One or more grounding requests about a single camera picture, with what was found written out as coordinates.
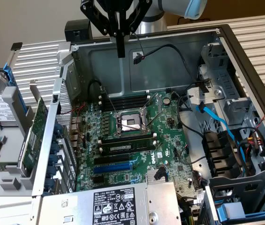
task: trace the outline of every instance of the motherboard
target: motherboard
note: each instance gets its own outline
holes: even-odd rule
[[[163,167],[163,182],[173,181],[177,193],[196,194],[191,165],[182,163],[190,158],[171,93],[152,93],[143,107],[124,110],[103,111],[101,105],[88,104],[80,116],[75,125],[80,137],[76,191],[154,183]]]

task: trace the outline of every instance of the blue pcie slot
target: blue pcie slot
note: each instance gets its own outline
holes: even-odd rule
[[[103,165],[99,167],[94,168],[94,174],[97,173],[110,173],[115,171],[121,171],[121,170],[132,170],[132,163],[125,162],[125,163],[117,163],[114,165]]]

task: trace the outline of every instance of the blue clip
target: blue clip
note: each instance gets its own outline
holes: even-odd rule
[[[17,85],[16,82],[15,82],[14,74],[12,73],[12,70],[11,70],[11,68],[7,65],[7,63],[5,64],[3,70],[7,73],[7,76],[8,76],[8,79],[9,79],[9,84],[10,84],[10,86],[16,87],[16,88],[18,89],[18,91],[19,91],[19,98],[20,98],[20,101],[21,101],[21,103],[22,103],[22,106],[23,106],[24,112],[25,112],[25,114],[26,114],[26,113],[27,113],[27,107],[26,107],[26,105],[25,105],[25,103],[24,103],[24,100],[23,100],[22,95],[21,95],[21,93],[20,93],[19,87],[18,87],[18,85]]]

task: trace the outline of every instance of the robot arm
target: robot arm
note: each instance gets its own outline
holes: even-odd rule
[[[97,2],[107,12],[108,18],[96,8],[94,0],[82,0],[80,9],[103,35],[109,34],[116,39],[118,57],[124,58],[124,36],[135,32],[144,17],[153,17],[155,12],[166,11],[185,18],[197,19],[202,14],[207,0],[135,0],[136,7],[128,19],[126,11],[133,0],[97,0]]]

